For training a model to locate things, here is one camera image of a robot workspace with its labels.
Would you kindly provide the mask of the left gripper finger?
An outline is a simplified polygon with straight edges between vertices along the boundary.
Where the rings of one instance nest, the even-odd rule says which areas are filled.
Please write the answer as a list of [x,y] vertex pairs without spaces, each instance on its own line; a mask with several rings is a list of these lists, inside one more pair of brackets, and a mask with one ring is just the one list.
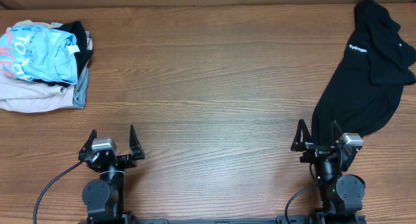
[[80,152],[85,153],[85,152],[90,151],[92,149],[93,141],[96,138],[97,138],[97,131],[95,129],[93,129],[92,132],[90,133],[90,136],[88,137],[86,143],[82,146]]
[[138,140],[138,136],[136,134],[135,128],[133,125],[130,126],[130,133],[129,133],[129,148],[132,151],[134,156],[144,156],[145,152]]

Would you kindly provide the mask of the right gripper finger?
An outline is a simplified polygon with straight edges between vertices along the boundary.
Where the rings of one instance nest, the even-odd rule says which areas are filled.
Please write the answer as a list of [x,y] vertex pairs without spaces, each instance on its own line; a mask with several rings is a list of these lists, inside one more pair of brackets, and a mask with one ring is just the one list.
[[291,145],[291,151],[303,152],[309,149],[309,146],[312,145],[312,137],[309,133],[307,125],[304,119],[298,121],[298,126],[296,129],[296,134]]
[[331,144],[337,145],[339,143],[339,138],[343,135],[343,131],[339,126],[338,122],[333,120],[330,125],[331,129]]

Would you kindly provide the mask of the black polo shirt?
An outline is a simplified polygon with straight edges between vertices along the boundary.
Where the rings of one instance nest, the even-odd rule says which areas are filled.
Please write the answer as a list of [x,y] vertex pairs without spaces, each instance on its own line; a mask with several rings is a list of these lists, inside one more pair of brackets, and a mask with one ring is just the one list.
[[392,118],[403,89],[415,84],[410,66],[415,48],[399,35],[400,25],[374,0],[354,8],[355,29],[312,116],[312,140],[330,145],[330,124],[345,132],[372,134]]

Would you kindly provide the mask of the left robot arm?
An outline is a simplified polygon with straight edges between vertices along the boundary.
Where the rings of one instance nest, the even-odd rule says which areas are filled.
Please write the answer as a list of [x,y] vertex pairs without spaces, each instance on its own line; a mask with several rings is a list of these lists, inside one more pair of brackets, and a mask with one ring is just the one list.
[[129,154],[117,155],[114,140],[98,138],[93,130],[79,151],[80,162],[99,173],[99,178],[88,182],[82,192],[87,223],[138,223],[137,217],[125,210],[125,171],[145,159],[134,126],[130,126],[129,148]]

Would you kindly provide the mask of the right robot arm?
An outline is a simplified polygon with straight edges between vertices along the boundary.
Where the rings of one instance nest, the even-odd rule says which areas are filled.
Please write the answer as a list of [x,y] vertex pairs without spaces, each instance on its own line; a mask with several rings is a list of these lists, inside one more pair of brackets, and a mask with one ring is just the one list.
[[[357,175],[345,172],[363,147],[363,139],[358,133],[343,132],[336,121],[330,125],[331,145],[319,145],[312,137],[303,119],[298,121],[291,151],[301,152],[301,163],[309,165],[309,173],[316,185],[294,194],[285,206],[287,223],[365,223],[365,217],[358,212],[363,208],[365,181]],[[320,194],[320,208],[312,209],[307,216],[290,217],[289,205],[301,194],[313,189]]]

